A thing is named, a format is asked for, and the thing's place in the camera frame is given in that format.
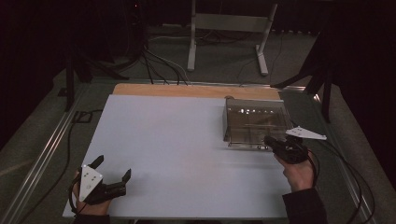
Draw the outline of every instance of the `gray floor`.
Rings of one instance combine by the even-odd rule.
[[[163,27],[154,29],[152,33],[162,32],[163,36],[174,30],[186,34],[187,29]],[[240,37],[238,33],[226,33]],[[222,83],[224,85],[268,85],[274,84],[296,75],[311,49],[315,38],[310,35],[270,35],[264,55],[270,74],[263,77],[255,61],[254,46],[261,41],[260,35],[252,35],[248,39],[232,44],[217,44],[199,46],[196,55],[194,72],[186,72],[189,83]],[[161,37],[149,41],[149,50],[186,69],[189,50],[189,39]],[[175,81],[175,73],[169,68],[154,63],[156,70],[167,80]],[[148,73],[145,66],[138,62],[131,68],[121,72],[130,77],[130,82],[148,83]],[[294,85],[303,87],[309,78]],[[57,93],[64,86],[64,71],[54,79],[55,87],[43,99],[35,112],[23,123],[13,138],[0,152],[0,212],[2,216],[13,201],[23,179],[29,174],[36,158],[44,150],[53,153],[47,169],[37,177],[36,187],[24,206],[23,217],[35,203],[44,195],[60,175],[67,153],[67,132],[60,133],[59,139],[50,138],[57,130],[61,120],[66,120],[64,113],[65,99]],[[77,83],[79,101],[74,110],[89,111],[103,108],[107,96],[112,92],[118,81],[96,73],[91,84]],[[396,223],[396,193],[381,170],[373,151],[362,133],[359,124],[354,119],[336,86],[332,88],[330,116],[332,123],[327,124],[321,118],[318,110],[320,104],[312,96],[300,93],[299,88],[282,91],[280,96],[285,100],[286,107],[293,121],[307,129],[324,132],[339,146],[348,160],[359,170],[367,180],[375,196],[376,223]],[[71,220],[62,217],[62,211],[67,200],[67,187],[75,169],[82,163],[85,151],[91,141],[100,114],[93,116],[92,123],[78,124],[74,127],[70,147],[71,161],[68,169],[49,196],[24,221],[24,223],[69,223]],[[353,212],[353,200],[348,185],[341,175],[338,161],[320,149],[323,146],[315,141],[305,143],[318,153],[321,161],[321,174],[318,185],[325,202],[330,223],[346,223]],[[367,191],[368,204],[371,204]],[[113,219],[113,223],[128,223],[128,220]],[[184,220],[163,220],[161,223],[185,223]],[[225,223],[240,223],[238,220],[223,220]],[[263,223],[288,223],[285,219],[264,220]]]

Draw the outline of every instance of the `white triangular marker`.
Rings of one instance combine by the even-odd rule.
[[[302,138],[313,138],[313,139],[320,139],[320,140],[326,140],[327,137],[326,135],[321,135],[318,133],[313,133],[311,131],[308,131],[307,129],[297,127],[293,128],[290,130],[286,131],[286,134],[293,135],[296,137],[302,137]]]
[[[81,183],[78,197],[79,200],[83,202],[102,179],[103,176],[101,174],[93,170],[91,167],[84,165],[81,171]]]

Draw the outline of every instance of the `white tabletop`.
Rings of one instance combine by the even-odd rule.
[[[84,164],[100,155],[104,183],[132,168],[127,194],[109,214],[122,218],[285,217],[290,192],[272,153],[223,142],[224,99],[110,95]],[[64,216],[71,217],[69,206]]]

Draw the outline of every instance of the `hand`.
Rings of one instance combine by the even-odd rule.
[[[274,154],[274,156],[285,168],[283,175],[288,179],[291,186],[291,192],[312,188],[314,182],[314,171],[309,161],[303,161],[298,164],[288,164],[277,155]]]
[[[93,215],[93,216],[105,216],[107,215],[108,207],[110,206],[111,200],[105,201],[103,203],[89,205],[87,203],[81,202],[79,197],[78,184],[73,186],[73,193],[76,197],[76,208],[79,214],[82,215]]]

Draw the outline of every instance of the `sleeve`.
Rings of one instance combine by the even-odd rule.
[[[326,224],[327,214],[315,189],[305,189],[283,195],[290,224]]]
[[[74,224],[110,224],[110,216],[77,215]]]

